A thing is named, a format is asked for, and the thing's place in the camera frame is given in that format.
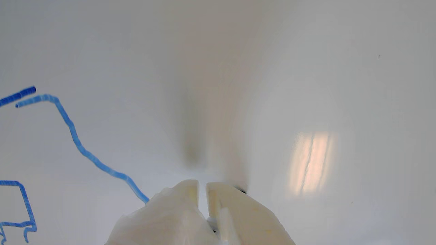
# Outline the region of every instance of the white surface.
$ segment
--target white surface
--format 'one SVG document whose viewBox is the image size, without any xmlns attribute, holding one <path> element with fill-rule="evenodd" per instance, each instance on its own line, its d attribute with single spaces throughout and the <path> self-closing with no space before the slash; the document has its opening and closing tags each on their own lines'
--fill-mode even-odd
<svg viewBox="0 0 436 245">
<path fill-rule="evenodd" d="M 435 4 L 3 0 L 0 92 L 58 96 L 84 146 L 149 196 L 197 178 L 206 214 L 204 184 L 230 181 L 297 245 L 434 244 Z M 30 244 L 104 244 L 142 206 L 54 105 L 0 115 L 0 179 L 26 187 Z M 322 180 L 309 152 L 329 152 Z M 8 221 L 22 207 L 1 194 Z"/>
</svg>

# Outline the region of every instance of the blue drawing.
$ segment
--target blue drawing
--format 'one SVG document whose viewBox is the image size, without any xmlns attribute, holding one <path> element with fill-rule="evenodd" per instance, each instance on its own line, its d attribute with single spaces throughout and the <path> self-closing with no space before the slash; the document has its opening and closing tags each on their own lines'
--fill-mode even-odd
<svg viewBox="0 0 436 245">
<path fill-rule="evenodd" d="M 12 103 L 16 100 L 19 100 L 19 99 L 23 98 L 24 96 L 31 95 L 35 92 L 36 92 L 35 87 L 25 88 L 25 89 L 19 91 L 18 93 L 15 93 L 13 95 L 10 95 L 8 97 L 0 99 L 0 107 L 7 105 L 9 103 Z"/>
<path fill-rule="evenodd" d="M 29 214 L 29 219 L 30 219 L 29 221 L 24 221 L 21 223 L 0 222 L 0 235 L 3 236 L 3 240 L 1 240 L 0 243 L 1 245 L 3 245 L 4 242 L 6 242 L 6 235 L 3 231 L 3 226 L 5 225 L 15 226 L 15 227 L 30 226 L 24 228 L 24 239 L 26 240 L 27 243 L 29 243 L 29 240 L 27 239 L 27 233 L 29 231 L 36 232 L 36 222 L 35 222 L 35 217 L 33 216 L 32 208 L 30 207 L 29 198 L 27 197 L 26 194 L 26 189 L 20 182 L 13 181 L 13 180 L 0 180 L 0 185 L 20 187 L 21 195 L 23 196 L 24 204 L 26 205 L 27 213 Z"/>
<path fill-rule="evenodd" d="M 18 102 L 15 107 L 19 108 L 22 106 L 26 106 L 26 105 L 30 105 L 30 104 L 34 104 L 34 103 L 38 103 L 41 101 L 49 101 L 53 104 L 56 105 L 56 107 L 58 108 L 59 113 L 61 114 L 62 118 L 64 119 L 65 123 L 67 124 L 67 126 L 70 129 L 71 132 L 71 136 L 73 138 L 74 144 L 76 145 L 77 149 L 79 150 L 79 152 L 87 157 L 90 161 L 92 161 L 99 169 L 105 171 L 106 173 L 110 174 L 113 177 L 119 178 L 124 180 L 129 186 L 130 188 L 133 190 L 133 192 L 136 194 L 136 196 L 141 199 L 144 203 L 147 203 L 149 201 L 149 198 L 144 195 L 139 188 L 136 186 L 135 182 L 132 180 L 132 178 L 130 178 L 129 176 L 117 172 L 115 170 L 113 170 L 112 168 L 106 166 L 105 164 L 103 164 L 96 156 L 94 156 L 91 152 L 87 151 L 85 149 L 85 147 L 83 147 L 82 143 L 80 142 L 78 136 L 77 136 L 77 132 L 76 132 L 76 128 L 74 127 L 73 122 L 70 120 L 70 118 L 68 117 L 67 112 L 65 111 L 64 107 L 61 105 L 59 99 L 57 97 L 54 97 L 52 95 L 38 95 L 35 96 L 33 98 L 30 99 L 26 99 L 24 101 L 20 101 Z"/>
</svg>

